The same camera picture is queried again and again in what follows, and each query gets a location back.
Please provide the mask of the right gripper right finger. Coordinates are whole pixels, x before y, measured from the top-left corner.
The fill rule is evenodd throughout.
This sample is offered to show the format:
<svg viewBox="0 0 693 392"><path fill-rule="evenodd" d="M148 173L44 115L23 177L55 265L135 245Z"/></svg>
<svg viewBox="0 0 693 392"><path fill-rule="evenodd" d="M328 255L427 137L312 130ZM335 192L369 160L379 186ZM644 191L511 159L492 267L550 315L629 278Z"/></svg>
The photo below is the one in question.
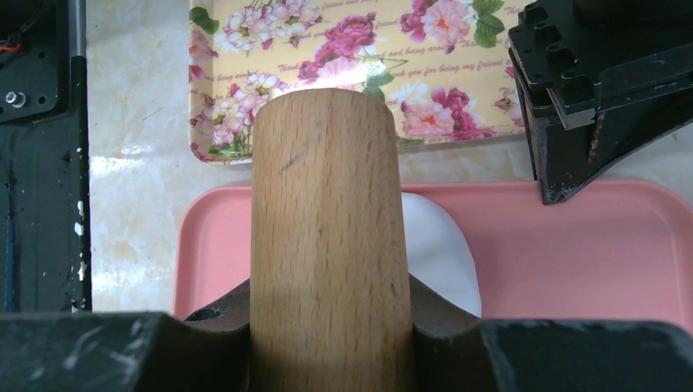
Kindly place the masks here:
<svg viewBox="0 0 693 392"><path fill-rule="evenodd" d="M670 323L477 318L409 280L421 391L689 391L692 338Z"/></svg>

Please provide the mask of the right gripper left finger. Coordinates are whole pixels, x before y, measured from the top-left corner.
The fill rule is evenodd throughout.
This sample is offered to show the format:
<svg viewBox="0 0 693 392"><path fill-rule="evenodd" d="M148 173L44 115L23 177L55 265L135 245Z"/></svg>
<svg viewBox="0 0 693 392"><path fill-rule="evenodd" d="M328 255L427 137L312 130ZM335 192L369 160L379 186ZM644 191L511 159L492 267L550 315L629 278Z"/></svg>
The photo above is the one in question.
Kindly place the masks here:
<svg viewBox="0 0 693 392"><path fill-rule="evenodd" d="M246 391L250 285L162 312L1 317L3 391Z"/></svg>

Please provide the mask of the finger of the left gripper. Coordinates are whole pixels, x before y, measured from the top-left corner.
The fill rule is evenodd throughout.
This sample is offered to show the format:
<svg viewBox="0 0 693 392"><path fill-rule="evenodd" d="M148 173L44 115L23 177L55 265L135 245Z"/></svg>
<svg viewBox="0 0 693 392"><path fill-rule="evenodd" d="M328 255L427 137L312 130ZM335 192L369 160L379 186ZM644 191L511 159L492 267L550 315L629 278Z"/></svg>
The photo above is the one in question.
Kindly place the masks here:
<svg viewBox="0 0 693 392"><path fill-rule="evenodd" d="M545 205L692 121L689 1L534 1L508 38Z"/></svg>

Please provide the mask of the white dough ball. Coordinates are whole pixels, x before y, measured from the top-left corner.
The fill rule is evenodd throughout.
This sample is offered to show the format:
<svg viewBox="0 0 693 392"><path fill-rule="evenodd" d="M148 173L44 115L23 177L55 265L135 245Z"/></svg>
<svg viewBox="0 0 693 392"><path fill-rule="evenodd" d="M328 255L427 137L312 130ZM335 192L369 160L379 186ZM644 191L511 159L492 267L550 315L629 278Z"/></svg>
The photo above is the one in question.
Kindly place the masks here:
<svg viewBox="0 0 693 392"><path fill-rule="evenodd" d="M457 223L419 194L403 193L401 202L409 272L452 305L480 317L476 264Z"/></svg>

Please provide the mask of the wooden rolling pin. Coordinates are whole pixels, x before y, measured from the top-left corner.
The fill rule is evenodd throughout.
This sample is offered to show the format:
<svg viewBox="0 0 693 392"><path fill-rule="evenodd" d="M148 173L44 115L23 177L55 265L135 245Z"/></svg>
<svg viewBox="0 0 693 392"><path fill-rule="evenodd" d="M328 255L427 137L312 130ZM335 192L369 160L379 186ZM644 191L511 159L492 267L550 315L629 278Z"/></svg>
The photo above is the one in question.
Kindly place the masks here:
<svg viewBox="0 0 693 392"><path fill-rule="evenodd" d="M415 390L391 111L295 91L253 131L250 390Z"/></svg>

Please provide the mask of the pink silicone mat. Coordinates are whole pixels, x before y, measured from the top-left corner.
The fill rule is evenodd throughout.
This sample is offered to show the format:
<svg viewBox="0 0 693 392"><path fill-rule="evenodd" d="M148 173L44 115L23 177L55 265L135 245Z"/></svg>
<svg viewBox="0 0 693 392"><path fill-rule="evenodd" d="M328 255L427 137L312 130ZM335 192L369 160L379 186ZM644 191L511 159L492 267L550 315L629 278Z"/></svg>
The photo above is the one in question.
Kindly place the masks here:
<svg viewBox="0 0 693 392"><path fill-rule="evenodd" d="M443 207L470 247L483 314L640 319L692 328L692 210L642 180L598 180L545 206L531 182L406 184ZM173 313L184 319L250 273L252 191L195 200L177 245Z"/></svg>

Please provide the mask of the floral rectangular tray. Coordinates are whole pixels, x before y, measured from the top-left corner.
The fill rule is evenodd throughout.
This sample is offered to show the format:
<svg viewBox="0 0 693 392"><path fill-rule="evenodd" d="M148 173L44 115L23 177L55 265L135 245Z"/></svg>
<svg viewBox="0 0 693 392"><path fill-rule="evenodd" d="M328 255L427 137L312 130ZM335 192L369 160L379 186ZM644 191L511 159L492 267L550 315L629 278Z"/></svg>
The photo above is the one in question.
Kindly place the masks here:
<svg viewBox="0 0 693 392"><path fill-rule="evenodd" d="M522 1L193 1L190 149L247 163L258 110L283 94L358 91L401 147L524 130L508 30Z"/></svg>

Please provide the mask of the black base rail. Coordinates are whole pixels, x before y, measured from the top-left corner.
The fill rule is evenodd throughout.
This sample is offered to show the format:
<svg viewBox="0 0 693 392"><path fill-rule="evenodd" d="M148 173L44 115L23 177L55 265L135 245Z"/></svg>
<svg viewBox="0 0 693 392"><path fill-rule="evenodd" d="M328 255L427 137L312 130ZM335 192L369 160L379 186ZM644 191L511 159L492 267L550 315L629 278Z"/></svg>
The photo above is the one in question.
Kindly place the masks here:
<svg viewBox="0 0 693 392"><path fill-rule="evenodd" d="M1 310L92 309L86 4L1 4Z"/></svg>

